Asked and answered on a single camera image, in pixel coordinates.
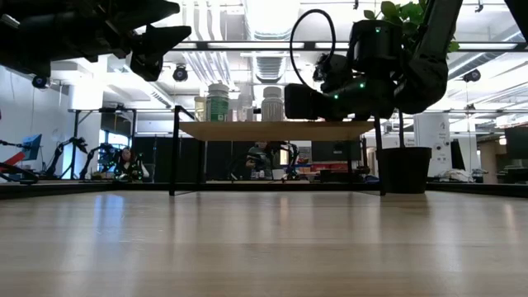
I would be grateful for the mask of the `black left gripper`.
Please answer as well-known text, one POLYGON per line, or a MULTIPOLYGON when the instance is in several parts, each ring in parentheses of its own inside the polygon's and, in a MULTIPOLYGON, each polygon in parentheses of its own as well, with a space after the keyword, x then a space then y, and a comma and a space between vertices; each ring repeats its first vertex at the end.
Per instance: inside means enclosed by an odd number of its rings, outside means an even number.
POLYGON ((192 33, 190 26, 152 24, 180 12, 167 0, 82 0, 82 14, 101 27, 100 42, 116 57, 131 54, 130 68, 146 81, 158 79, 166 53, 192 33))

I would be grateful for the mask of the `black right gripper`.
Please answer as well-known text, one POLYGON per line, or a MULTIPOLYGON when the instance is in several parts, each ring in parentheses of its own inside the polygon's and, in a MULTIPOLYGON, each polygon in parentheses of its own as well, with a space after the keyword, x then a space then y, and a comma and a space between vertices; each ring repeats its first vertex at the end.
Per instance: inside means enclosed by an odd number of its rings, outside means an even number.
POLYGON ((329 93, 304 84, 288 84, 285 89, 285 116, 294 120, 342 121, 355 114, 365 121, 371 116, 390 118, 394 113, 395 84, 390 80, 355 78, 329 93))

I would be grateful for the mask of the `large white barcode label bottle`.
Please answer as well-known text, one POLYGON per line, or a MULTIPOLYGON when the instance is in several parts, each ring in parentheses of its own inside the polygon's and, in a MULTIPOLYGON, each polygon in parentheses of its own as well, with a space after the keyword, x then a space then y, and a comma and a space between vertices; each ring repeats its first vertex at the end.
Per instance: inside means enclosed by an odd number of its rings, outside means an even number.
POLYGON ((283 121, 284 100, 279 87, 265 87, 261 104, 262 121, 283 121))

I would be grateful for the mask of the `large green bottle white cap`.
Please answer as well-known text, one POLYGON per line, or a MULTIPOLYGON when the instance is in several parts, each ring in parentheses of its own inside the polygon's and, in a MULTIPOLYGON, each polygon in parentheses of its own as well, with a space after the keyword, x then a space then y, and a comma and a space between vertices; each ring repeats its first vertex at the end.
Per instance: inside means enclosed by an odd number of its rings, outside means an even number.
POLYGON ((205 103, 207 121, 225 122, 229 111, 229 87, 223 83, 209 85, 205 103))

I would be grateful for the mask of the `wooden shelf black metal legs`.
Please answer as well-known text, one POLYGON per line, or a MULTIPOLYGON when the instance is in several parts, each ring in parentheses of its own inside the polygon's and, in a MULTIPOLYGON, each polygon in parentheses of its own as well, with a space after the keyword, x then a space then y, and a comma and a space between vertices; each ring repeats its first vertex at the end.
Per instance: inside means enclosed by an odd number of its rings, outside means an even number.
POLYGON ((200 141, 337 141, 352 140, 365 132, 380 129, 380 121, 342 122, 197 122, 182 106, 172 109, 172 152, 168 191, 175 195, 177 188, 177 164, 179 154, 179 132, 183 131, 200 141))

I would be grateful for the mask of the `green plant in black pot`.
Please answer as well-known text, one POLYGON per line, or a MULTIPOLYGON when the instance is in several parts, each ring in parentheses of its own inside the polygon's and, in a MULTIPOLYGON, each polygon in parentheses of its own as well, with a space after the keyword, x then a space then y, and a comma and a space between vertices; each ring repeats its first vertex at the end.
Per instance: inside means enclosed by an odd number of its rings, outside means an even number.
MULTIPOLYGON (((426 0, 423 21, 413 35, 389 21, 356 24, 356 69, 365 78, 395 84, 394 111, 413 115, 425 111, 446 93, 450 42, 462 0, 426 0)), ((380 192, 422 194, 426 190, 431 148, 400 144, 384 148, 375 131, 380 192)))

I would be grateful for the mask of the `white poster board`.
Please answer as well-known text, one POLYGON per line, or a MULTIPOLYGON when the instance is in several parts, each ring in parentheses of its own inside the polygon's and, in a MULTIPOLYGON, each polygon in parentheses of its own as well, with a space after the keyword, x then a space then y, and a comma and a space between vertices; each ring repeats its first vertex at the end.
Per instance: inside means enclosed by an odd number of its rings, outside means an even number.
POLYGON ((437 177, 452 168, 450 122, 444 113, 422 113, 413 117, 414 143, 431 148, 428 177, 437 177))

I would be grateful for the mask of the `person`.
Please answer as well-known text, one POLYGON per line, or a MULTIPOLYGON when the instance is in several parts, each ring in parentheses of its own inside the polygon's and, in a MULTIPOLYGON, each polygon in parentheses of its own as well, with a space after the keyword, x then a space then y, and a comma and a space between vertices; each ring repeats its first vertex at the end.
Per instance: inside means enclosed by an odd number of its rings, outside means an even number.
POLYGON ((115 179, 127 182, 141 182, 149 178, 149 171, 144 166, 142 155, 136 155, 130 147, 121 150, 115 166, 115 179))
POLYGON ((251 170, 251 180, 272 180, 273 170, 277 168, 277 165, 271 144, 257 141, 248 150, 245 166, 251 170))

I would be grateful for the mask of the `blue-screen monitor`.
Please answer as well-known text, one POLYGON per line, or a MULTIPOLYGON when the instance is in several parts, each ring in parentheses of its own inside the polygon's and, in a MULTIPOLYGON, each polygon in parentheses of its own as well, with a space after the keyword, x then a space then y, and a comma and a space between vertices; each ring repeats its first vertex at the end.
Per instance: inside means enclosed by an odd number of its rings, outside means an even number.
POLYGON ((42 134, 25 137, 22 140, 21 152, 24 153, 23 161, 33 161, 38 158, 42 134))

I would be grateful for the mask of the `black overhead frame beam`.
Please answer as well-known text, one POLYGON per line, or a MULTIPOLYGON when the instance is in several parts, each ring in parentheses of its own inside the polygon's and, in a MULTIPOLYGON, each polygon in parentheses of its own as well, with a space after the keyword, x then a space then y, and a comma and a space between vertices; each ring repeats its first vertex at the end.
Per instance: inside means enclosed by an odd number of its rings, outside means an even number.
MULTIPOLYGON (((296 41, 293 49, 298 51, 329 51, 331 42, 296 41)), ((186 41, 176 45, 172 51, 287 51, 288 41, 186 41)), ((528 52, 526 42, 459 42, 459 52, 528 52)))

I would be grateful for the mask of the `silver ceiling air duct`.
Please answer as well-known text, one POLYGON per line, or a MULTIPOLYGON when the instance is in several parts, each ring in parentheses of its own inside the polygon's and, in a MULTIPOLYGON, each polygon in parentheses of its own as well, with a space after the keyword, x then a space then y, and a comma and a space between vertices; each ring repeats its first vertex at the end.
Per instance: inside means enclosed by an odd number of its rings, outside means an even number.
MULTIPOLYGON (((244 19, 251 41, 289 41, 298 19, 300 0, 243 0, 244 19)), ((261 83, 278 83, 285 74, 285 50, 252 54, 252 71, 261 83)))

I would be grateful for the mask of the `black aluminium table frame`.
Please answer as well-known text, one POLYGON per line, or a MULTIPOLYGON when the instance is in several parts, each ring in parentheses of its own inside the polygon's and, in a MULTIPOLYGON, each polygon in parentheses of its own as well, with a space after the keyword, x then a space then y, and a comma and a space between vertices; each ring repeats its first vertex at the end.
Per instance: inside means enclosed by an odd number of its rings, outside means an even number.
MULTIPOLYGON (((377 191, 376 184, 338 184, 338 183, 300 183, 264 181, 251 182, 215 182, 206 184, 178 183, 175 191, 377 191)), ((488 196, 509 196, 528 198, 528 186, 508 184, 477 184, 429 182, 428 191, 447 191, 488 196)), ((0 200, 22 197, 59 196, 103 191, 169 191, 168 183, 120 183, 120 182, 76 182, 67 183, 36 183, 21 185, 16 183, 0 184, 0 200)))

